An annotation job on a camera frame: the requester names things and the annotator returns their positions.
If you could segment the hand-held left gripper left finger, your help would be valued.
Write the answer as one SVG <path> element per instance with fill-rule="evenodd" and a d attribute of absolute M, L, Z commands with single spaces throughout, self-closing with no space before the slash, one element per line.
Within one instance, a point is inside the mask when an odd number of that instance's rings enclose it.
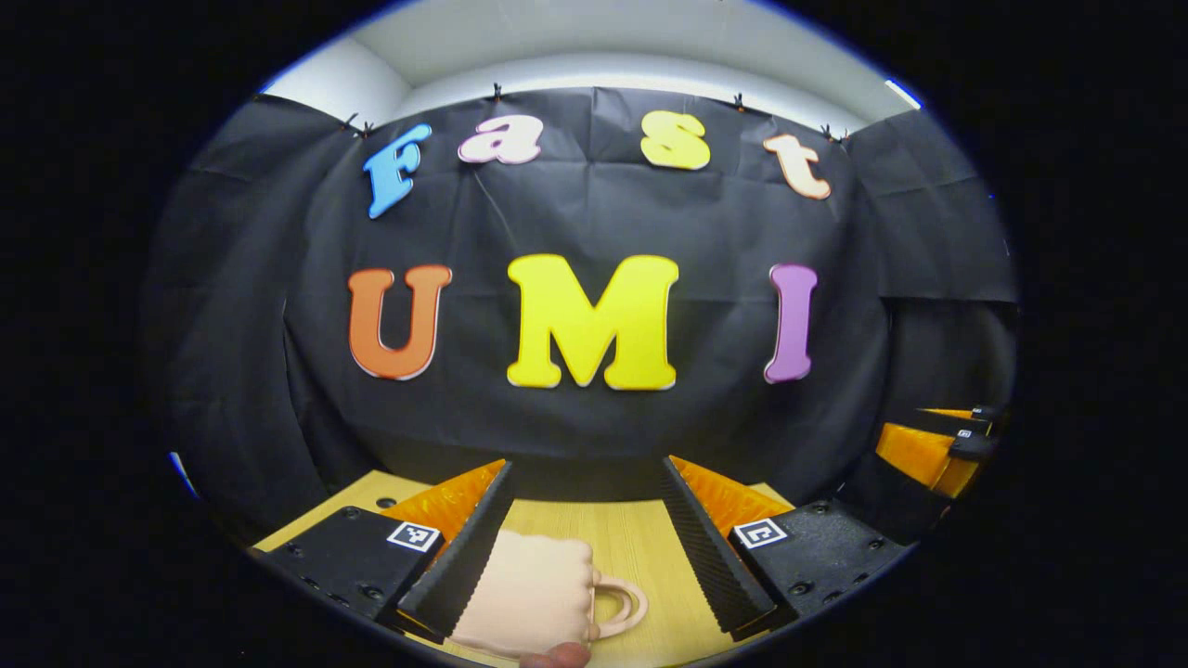
<path fill-rule="evenodd" d="M 454 634 L 514 499 L 516 470 L 497 460 L 374 512 L 335 508 L 255 561 L 280 578 L 399 634 Z"/>

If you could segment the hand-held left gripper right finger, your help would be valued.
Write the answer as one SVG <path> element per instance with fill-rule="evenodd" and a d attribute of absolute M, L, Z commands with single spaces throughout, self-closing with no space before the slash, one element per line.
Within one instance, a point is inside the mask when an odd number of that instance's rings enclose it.
<path fill-rule="evenodd" d="M 805 625 L 915 549 L 839 500 L 788 508 L 680 456 L 665 456 L 661 470 L 680 546 L 718 626 L 734 641 Z"/>

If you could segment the pink suitcase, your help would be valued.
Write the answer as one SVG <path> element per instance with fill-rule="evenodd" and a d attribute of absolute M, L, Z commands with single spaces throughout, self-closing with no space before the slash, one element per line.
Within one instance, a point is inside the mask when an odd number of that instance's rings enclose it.
<path fill-rule="evenodd" d="M 589 543 L 501 530 L 448 639 L 519 660 L 626 634 L 649 609 L 637 584 L 599 571 Z"/>

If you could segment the black backdrop cloth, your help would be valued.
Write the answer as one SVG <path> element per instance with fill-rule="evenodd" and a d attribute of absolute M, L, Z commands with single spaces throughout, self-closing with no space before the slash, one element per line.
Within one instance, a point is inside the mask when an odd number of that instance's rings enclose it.
<path fill-rule="evenodd" d="M 805 502 L 890 412 L 1006 405 L 1017 304 L 924 111 L 832 141 L 576 88 L 360 136 L 263 95 L 162 213 L 143 352 L 166 447 L 253 542 L 372 470 L 497 459 L 533 500 L 655 498 L 675 454 Z"/>

